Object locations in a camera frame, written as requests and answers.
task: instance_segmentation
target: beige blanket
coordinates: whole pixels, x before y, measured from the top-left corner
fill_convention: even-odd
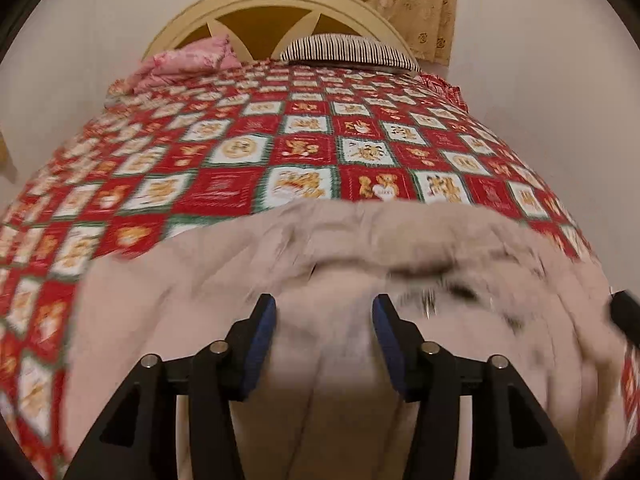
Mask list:
[[[585,478],[622,450],[624,343],[606,321],[597,263],[572,262],[484,208],[322,200],[183,233],[135,260],[95,260],[70,354],[70,448],[140,356],[223,338],[262,292],[276,297],[278,325],[257,390],[232,408],[249,480],[401,477],[417,407],[398,399],[381,361],[370,322],[381,292],[454,354],[506,355]],[[461,436],[459,464],[468,423]]]

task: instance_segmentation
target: pink blanket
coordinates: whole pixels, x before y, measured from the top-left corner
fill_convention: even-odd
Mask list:
[[[240,68],[229,37],[214,36],[190,43],[180,50],[166,50],[147,57],[125,81],[127,92],[140,94],[157,86],[173,85],[199,74]]]

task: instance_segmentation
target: striped pillow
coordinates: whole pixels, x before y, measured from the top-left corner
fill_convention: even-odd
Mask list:
[[[282,54],[283,61],[347,61],[391,66],[418,72],[418,64],[391,46],[371,38],[351,34],[315,34],[291,43]]]

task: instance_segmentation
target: red plaid fabric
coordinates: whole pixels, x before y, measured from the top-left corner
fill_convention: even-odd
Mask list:
[[[625,405],[628,440],[640,432],[640,351],[628,346],[622,371],[622,396]]]
[[[91,258],[295,198],[479,204],[572,258],[562,203],[435,76],[256,62],[108,109],[60,147],[0,227],[0,410],[44,478],[66,457],[69,320]]]
[[[459,86],[452,86],[435,74],[420,73],[417,78],[422,81],[429,90],[447,100],[455,107],[465,112],[469,111],[469,107],[462,98],[462,92]]]

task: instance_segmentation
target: cream headboard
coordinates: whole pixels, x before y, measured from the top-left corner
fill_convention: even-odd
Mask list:
[[[375,38],[413,59],[398,32],[360,0],[200,0],[172,19],[145,56],[228,34],[240,61],[279,57],[303,36],[339,32]]]

